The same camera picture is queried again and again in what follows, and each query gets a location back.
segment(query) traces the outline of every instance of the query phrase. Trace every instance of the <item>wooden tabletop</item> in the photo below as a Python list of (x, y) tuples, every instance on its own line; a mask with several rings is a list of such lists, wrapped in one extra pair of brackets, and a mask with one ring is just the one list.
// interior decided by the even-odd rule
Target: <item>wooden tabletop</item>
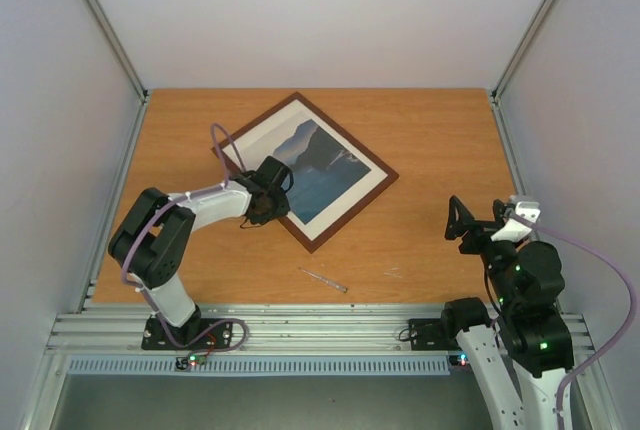
[[(241, 128), (291, 89), (155, 90), (136, 146), (114, 230), (147, 187), (184, 192), (222, 180), (209, 126)], [(278, 222), (241, 230), (242, 220), (195, 232), (180, 276), (201, 303), (416, 303), (484, 297), (479, 257), (445, 241), (448, 200), (477, 218), (513, 186), (479, 89), (308, 89), (306, 98), (400, 177), (314, 254)], [(343, 294), (303, 273), (349, 288)], [(140, 302), (105, 257), (95, 302)]]

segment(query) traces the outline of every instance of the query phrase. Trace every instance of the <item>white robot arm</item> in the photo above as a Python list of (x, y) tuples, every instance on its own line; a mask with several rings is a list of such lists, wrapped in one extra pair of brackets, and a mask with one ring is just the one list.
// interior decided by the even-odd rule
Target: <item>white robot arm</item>
[[(133, 279), (161, 314), (160, 323), (169, 324), (171, 341), (187, 346), (206, 328), (178, 275), (191, 233), (226, 218), (244, 216), (245, 223), (264, 225), (285, 216), (289, 212), (288, 189), (282, 185), (287, 178), (291, 188), (291, 170), (267, 157), (256, 171), (241, 173), (216, 187), (168, 195), (149, 188), (140, 194), (111, 239), (108, 252), (120, 266), (129, 259), (125, 278)], [(152, 227), (159, 228), (156, 235), (148, 231)], [(146, 333), (166, 330), (160, 325), (150, 326), (153, 321), (147, 323)]]
[[(538, 202), (512, 197), (506, 205), (494, 202), (495, 221), (477, 221), (451, 198), (445, 238), (462, 237), (460, 252), (482, 257), (500, 308), (492, 325), (479, 299), (456, 300), (445, 305), (441, 324), (469, 358), (496, 430), (557, 429), (556, 393), (574, 364), (570, 333), (554, 305), (564, 289), (561, 263), (547, 243), (530, 242), (517, 251), (531, 229), (509, 218), (512, 212), (532, 223), (540, 215)], [(494, 326), (513, 360), (522, 399), (496, 346)], [(568, 388), (563, 399), (569, 430)]]

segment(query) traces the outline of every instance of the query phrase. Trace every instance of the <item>white wall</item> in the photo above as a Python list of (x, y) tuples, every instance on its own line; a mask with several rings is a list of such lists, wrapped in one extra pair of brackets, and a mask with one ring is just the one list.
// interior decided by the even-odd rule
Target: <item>white wall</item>
[(156, 87), (492, 87), (541, 0), (100, 0)]
[[(560, 0), (503, 98), (544, 223), (593, 244), (640, 288), (640, 0)], [(560, 246), (565, 302), (599, 346), (620, 325), (626, 290), (609, 269)], [(603, 360), (626, 421), (638, 428), (640, 325)]]
[(79, 295), (137, 107), (82, 0), (0, 0), (0, 428)]

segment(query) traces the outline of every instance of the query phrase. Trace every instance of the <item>framed picture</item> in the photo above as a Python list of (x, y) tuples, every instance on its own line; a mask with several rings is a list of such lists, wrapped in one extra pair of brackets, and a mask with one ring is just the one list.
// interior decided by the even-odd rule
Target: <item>framed picture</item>
[[(249, 170), (272, 155), (288, 165), (291, 211), (281, 223), (311, 253), (397, 178), (380, 158), (300, 93), (294, 93), (231, 136)], [(228, 141), (227, 164), (238, 170)]]

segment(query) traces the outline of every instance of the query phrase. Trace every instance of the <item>purple cable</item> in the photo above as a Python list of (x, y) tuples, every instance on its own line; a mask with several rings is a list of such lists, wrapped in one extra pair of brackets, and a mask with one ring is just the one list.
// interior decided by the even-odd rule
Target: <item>purple cable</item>
[(218, 139), (215, 136), (215, 129), (216, 128), (219, 129), (227, 137), (229, 143), (231, 144), (231, 146), (233, 147), (233, 150), (236, 153), (236, 156), (238, 157), (238, 162), (240, 163), (240, 167), (242, 168), (242, 171), (243, 172), (246, 171), (246, 167), (244, 165), (244, 162), (242, 161), (242, 157), (240, 156), (240, 152), (238, 152), (238, 148), (236, 147), (236, 144), (233, 141), (233, 139), (231, 138), (231, 136), (229, 135), (229, 133), (221, 125), (219, 125), (217, 123), (212, 124), (211, 125), (211, 138), (213, 139), (213, 145), (215, 147), (216, 153), (218, 154), (218, 158), (220, 159), (220, 163), (222, 164), (222, 169), (224, 171), (224, 183), (219, 184), (219, 185), (214, 185), (212, 187), (202, 188), (200, 190), (196, 190), (194, 192), (190, 192), (190, 193), (187, 193), (187, 194), (178, 195), (173, 200), (168, 201), (160, 209), (158, 209), (158, 211), (153, 215), (153, 217), (151, 217), (151, 219), (149, 219), (149, 221), (142, 228), (142, 230), (140, 231), (138, 236), (134, 239), (133, 244), (131, 245), (131, 248), (129, 249), (129, 252), (127, 253), (127, 256), (124, 259), (124, 262), (122, 262), (122, 269), (120, 271), (120, 280), (125, 285), (129, 285), (129, 286), (135, 287), (136, 289), (138, 289), (140, 291), (140, 293), (142, 293), (142, 296), (144, 297), (144, 299), (147, 301), (147, 303), (149, 304), (151, 309), (156, 313), (156, 318), (158, 318), (158, 321), (162, 325), (162, 328), (164, 329), (164, 332), (165, 332), (167, 338), (169, 339), (169, 341), (173, 345), (175, 345), (178, 348), (186, 348), (189, 345), (191, 345), (192, 343), (197, 342), (199, 339), (204, 337), (207, 333), (209, 333), (211, 330), (213, 330), (218, 325), (222, 325), (222, 324), (226, 324), (226, 323), (237, 323), (240, 327), (242, 327), (242, 331), (243, 331), (243, 335), (242, 335), (242, 338), (240, 339), (240, 341), (238, 343), (230, 346), (229, 348), (218, 349), (218, 350), (213, 350), (212, 351), (212, 352), (230, 352), (230, 351), (236, 350), (237, 348), (240, 348), (247, 341), (247, 339), (249, 338), (249, 327), (247, 326), (247, 324), (244, 321), (242, 321), (240, 319), (237, 319), (237, 318), (226, 318), (226, 319), (223, 319), (223, 320), (219, 320), (216, 323), (214, 323), (214, 324), (210, 325), (209, 327), (207, 327), (206, 330), (201, 332), (198, 336), (196, 336), (188, 344), (181, 345), (173, 337), (173, 335), (172, 335), (172, 333), (171, 333), (171, 331), (169, 329), (169, 326), (168, 326), (168, 323), (167, 323), (166, 319), (164, 318), (164, 316), (160, 312), (160, 309), (158, 308), (158, 306), (153, 301), (153, 297), (151, 296), (151, 294), (149, 294), (149, 292), (146, 290), (146, 288), (144, 288), (144, 286), (142, 284), (140, 284), (138, 282), (134, 282), (132, 280), (129, 280), (129, 278), (128, 278), (129, 265), (131, 265), (131, 260), (133, 260), (133, 256), (135, 255), (136, 251), (140, 247), (144, 237), (149, 233), (149, 231), (158, 222), (158, 220), (160, 220), (162, 215), (167, 213), (167, 211), (169, 211), (169, 209), (171, 209), (174, 205), (177, 205), (178, 203), (184, 202), (185, 200), (189, 200), (191, 198), (200, 198), (200, 197), (212, 195), (214, 193), (217, 193), (217, 192), (223, 190), (224, 187), (226, 187), (228, 185), (228, 183), (229, 183), (229, 170), (227, 169), (226, 161), (224, 159), (224, 154), (222, 153), (222, 149), (220, 148), (220, 144), (218, 143)]
[(533, 230), (536, 230), (540, 233), (544, 233), (546, 235), (549, 235), (550, 237), (553, 238), (557, 238), (558, 240), (562, 240), (563, 242), (566, 242), (570, 245), (573, 245), (574, 247), (578, 247), (582, 250), (584, 250), (585, 252), (593, 255), (594, 257), (596, 257), (598, 260), (603, 261), (604, 263), (606, 263), (609, 267), (611, 267), (613, 269), (613, 271), (615, 271), (618, 276), (622, 279), (622, 281), (624, 282), (624, 284), (627, 286), (627, 290), (629, 291), (629, 313), (627, 313), (627, 317), (624, 319), (624, 322), (622, 323), (622, 325), (620, 326), (620, 328), (618, 329), (618, 331), (616, 333), (613, 334), (613, 336), (602, 346), (598, 349), (598, 351), (596, 351), (593, 355), (591, 355), (589, 358), (587, 358), (584, 362), (582, 362), (580, 365), (578, 365), (576, 368), (574, 368), (571, 372), (569, 372), (560, 382), (560, 385), (558, 386), (558, 393), (556, 393), (556, 413), (558, 415), (558, 428), (560, 430), (564, 430), (564, 417), (562, 416), (562, 409), (563, 409), (563, 396), (564, 396), (564, 391), (565, 389), (569, 386), (569, 384), (575, 380), (575, 378), (582, 372), (585, 371), (585, 369), (587, 367), (589, 367), (590, 365), (592, 365), (593, 363), (595, 363), (596, 360), (598, 360), (600, 357), (602, 357), (605, 353), (607, 353), (609, 350), (611, 350), (611, 348), (618, 343), (618, 341), (624, 336), (625, 333), (627, 333), (627, 330), (629, 330), (629, 327), (631, 327), (631, 324), (633, 323), (634, 318), (636, 317), (636, 310), (637, 310), (637, 306), (638, 306), (638, 297), (636, 295), (636, 291), (635, 288), (633, 286), (633, 282), (631, 281), (631, 277), (629, 277), (629, 275), (622, 270), (620, 267), (618, 267), (618, 265), (616, 265), (609, 257), (607, 257), (606, 255), (604, 255), (603, 253), (599, 252), (598, 250), (596, 250), (593, 247), (590, 247), (589, 245), (585, 245), (584, 243), (581, 243), (567, 235), (564, 235), (560, 232), (557, 232), (555, 230), (552, 230), (550, 228), (545, 228), (542, 227), (540, 225), (538, 225), (537, 223), (531, 223), (528, 220), (525, 220), (523, 217), (521, 217), (520, 215), (516, 214), (515, 212), (511, 212), (507, 215), (508, 218), (513, 218), (516, 222), (519, 222)]
[(225, 137), (227, 137), (227, 141), (229, 141), (229, 143), (231, 144), (231, 147), (233, 148), (233, 151), (236, 153), (236, 157), (238, 157), (238, 163), (240, 164), (240, 169), (243, 172), (247, 171), (247, 167), (245, 167), (244, 162), (242, 161), (242, 157), (240, 156), (240, 152), (238, 151), (238, 147), (236, 147), (235, 142), (233, 141), (233, 139), (231, 138), (231, 136), (229, 135), (229, 132), (227, 132), (224, 127), (222, 127), (222, 125), (218, 124), (218, 123), (212, 123), (211, 124), (211, 139), (213, 140), (213, 146), (216, 149), (216, 153), (218, 154), (218, 158), (220, 159), (220, 162), (222, 163), (222, 171), (224, 172), (224, 186), (226, 187), (229, 184), (229, 169), (227, 168), (226, 165), (226, 161), (224, 159), (224, 154), (222, 153), (222, 149), (220, 148), (220, 144), (218, 143), (218, 139), (216, 137), (216, 128), (218, 130), (220, 130)]

